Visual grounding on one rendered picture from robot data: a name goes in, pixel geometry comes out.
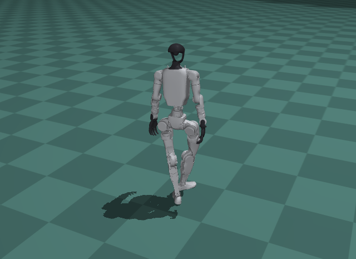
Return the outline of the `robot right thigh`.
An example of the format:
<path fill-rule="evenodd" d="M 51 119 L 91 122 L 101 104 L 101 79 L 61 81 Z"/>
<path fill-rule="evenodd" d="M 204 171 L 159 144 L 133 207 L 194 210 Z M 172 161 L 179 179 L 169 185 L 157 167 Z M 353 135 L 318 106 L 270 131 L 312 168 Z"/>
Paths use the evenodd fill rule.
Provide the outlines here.
<path fill-rule="evenodd" d="M 187 144 L 189 146 L 189 149 L 182 152 L 181 158 L 183 161 L 187 155 L 192 155 L 193 157 L 195 157 L 200 145 L 196 143 L 200 140 L 200 130 L 198 123 L 194 120 L 185 120 L 184 129 L 185 133 L 187 134 Z"/>

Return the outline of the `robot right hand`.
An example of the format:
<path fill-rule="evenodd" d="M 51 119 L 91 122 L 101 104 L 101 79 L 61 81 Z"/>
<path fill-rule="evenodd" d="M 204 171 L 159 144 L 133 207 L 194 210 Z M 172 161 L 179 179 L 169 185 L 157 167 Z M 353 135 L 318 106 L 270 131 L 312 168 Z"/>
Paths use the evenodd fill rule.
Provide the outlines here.
<path fill-rule="evenodd" d="M 205 128 L 206 128 L 205 120 L 200 121 L 200 127 L 201 127 L 201 136 L 199 137 L 200 140 L 196 142 L 197 144 L 200 144 L 202 142 L 203 137 L 205 135 Z"/>

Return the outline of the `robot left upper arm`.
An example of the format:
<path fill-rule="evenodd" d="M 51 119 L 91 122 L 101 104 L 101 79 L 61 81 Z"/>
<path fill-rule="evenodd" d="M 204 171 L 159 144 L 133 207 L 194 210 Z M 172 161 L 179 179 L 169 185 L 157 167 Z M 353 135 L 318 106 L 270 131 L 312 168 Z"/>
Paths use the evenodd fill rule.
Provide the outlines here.
<path fill-rule="evenodd" d="M 160 94 L 162 86 L 162 72 L 163 70 L 158 70 L 154 73 L 154 85 L 153 85 L 153 95 L 152 99 L 155 101 L 160 101 L 162 94 Z"/>

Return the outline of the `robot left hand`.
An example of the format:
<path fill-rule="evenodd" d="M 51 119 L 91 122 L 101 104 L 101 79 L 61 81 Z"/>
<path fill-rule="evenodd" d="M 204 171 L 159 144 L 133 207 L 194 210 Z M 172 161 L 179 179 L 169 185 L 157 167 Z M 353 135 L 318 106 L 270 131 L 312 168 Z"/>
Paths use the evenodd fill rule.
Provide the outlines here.
<path fill-rule="evenodd" d="M 155 132 L 158 134 L 158 132 L 157 132 L 157 129 L 156 129 L 156 127 L 157 127 L 157 125 L 158 125 L 158 123 L 157 123 L 157 119 L 153 119 L 153 115 L 151 114 L 151 116 L 150 116 L 150 124 L 149 124 L 149 133 L 150 133 L 150 135 L 154 135 L 155 134 Z M 153 128 L 153 131 L 152 131 L 152 128 Z M 154 134 L 153 134 L 153 132 L 154 132 Z M 152 134 L 151 134 L 152 133 Z M 156 134 L 155 134 L 156 135 Z"/>

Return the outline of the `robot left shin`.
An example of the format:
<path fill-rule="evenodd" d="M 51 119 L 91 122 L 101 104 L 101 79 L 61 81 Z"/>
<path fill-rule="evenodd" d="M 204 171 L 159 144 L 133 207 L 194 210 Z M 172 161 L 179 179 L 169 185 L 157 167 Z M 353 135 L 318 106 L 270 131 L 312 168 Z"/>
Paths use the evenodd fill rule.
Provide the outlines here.
<path fill-rule="evenodd" d="M 175 196 L 177 196 L 176 195 L 177 193 L 180 196 L 179 185 L 178 185 L 179 175 L 178 175 L 178 171 L 177 171 L 177 165 L 176 164 L 175 164 L 175 166 L 171 166 L 170 165 L 169 156 L 167 156 L 167 163 L 168 163 L 170 178 L 171 178 L 171 181 L 172 181 L 173 186 L 174 186 Z"/>

